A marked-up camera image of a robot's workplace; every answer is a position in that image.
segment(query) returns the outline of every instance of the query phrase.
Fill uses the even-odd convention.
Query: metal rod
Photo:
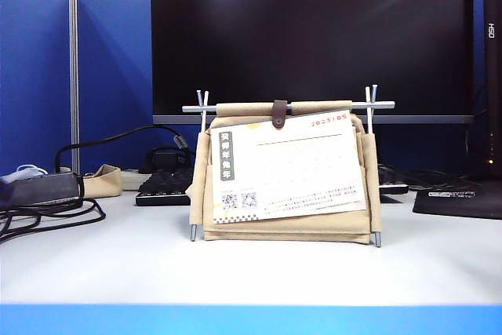
[[[197,236],[197,224],[192,224],[190,227],[190,240],[195,241],[195,237]]]
[[[207,106],[207,103],[209,101],[209,92],[206,90],[204,92],[204,101],[203,101],[203,106],[206,107]],[[206,116],[207,116],[207,110],[202,110],[202,131],[201,132],[204,132],[206,131]]]
[[[375,232],[375,246],[382,247],[382,238],[379,231]]]
[[[394,101],[377,101],[375,103],[371,102],[353,102],[351,109],[393,109],[395,107]],[[291,104],[286,105],[286,109],[291,110]],[[216,113],[216,105],[209,106],[183,106],[183,113],[200,113],[202,111],[207,111],[208,113]]]
[[[366,90],[366,102],[371,102],[371,96],[369,95],[369,87],[365,87]],[[371,107],[366,108],[366,113],[368,114],[368,133],[373,133],[373,116],[371,114]]]
[[[77,0],[69,0],[70,22],[70,116],[71,143],[80,143],[80,110],[78,107],[78,10]],[[80,174],[80,150],[71,150],[71,168]]]
[[[378,85],[373,84],[373,88],[371,89],[371,103],[374,104],[377,101],[377,89]],[[373,122],[373,114],[375,109],[371,109],[371,122]]]

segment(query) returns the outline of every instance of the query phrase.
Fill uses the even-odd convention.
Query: computer monitor
[[[472,3],[151,0],[154,122],[199,123],[181,111],[196,89],[211,104],[364,100],[372,84],[396,102],[378,115],[465,122]]]

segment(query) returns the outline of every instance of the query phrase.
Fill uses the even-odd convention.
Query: beige fabric cover
[[[292,114],[346,109],[350,101],[293,103]],[[230,126],[271,119],[271,103],[219,104],[218,117],[211,127]],[[359,165],[366,191],[367,209],[283,219],[213,224],[213,167],[210,158],[210,132],[198,136],[197,158],[192,185],[190,224],[204,226],[204,238],[211,239],[282,239],[304,241],[345,241],[369,243],[369,235],[380,231],[380,196],[378,192],[377,149],[373,134],[365,134],[362,122],[351,116],[355,126]]]
[[[84,177],[84,198],[106,198],[122,193],[120,168],[103,164],[90,177]]]

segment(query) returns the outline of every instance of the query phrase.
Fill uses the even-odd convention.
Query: calendar page
[[[211,129],[213,222],[366,209],[349,111]]]

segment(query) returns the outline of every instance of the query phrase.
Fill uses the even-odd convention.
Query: desk surface
[[[2,303],[502,303],[502,221],[384,204],[383,247],[189,241],[188,207],[99,202],[107,219],[0,246]]]

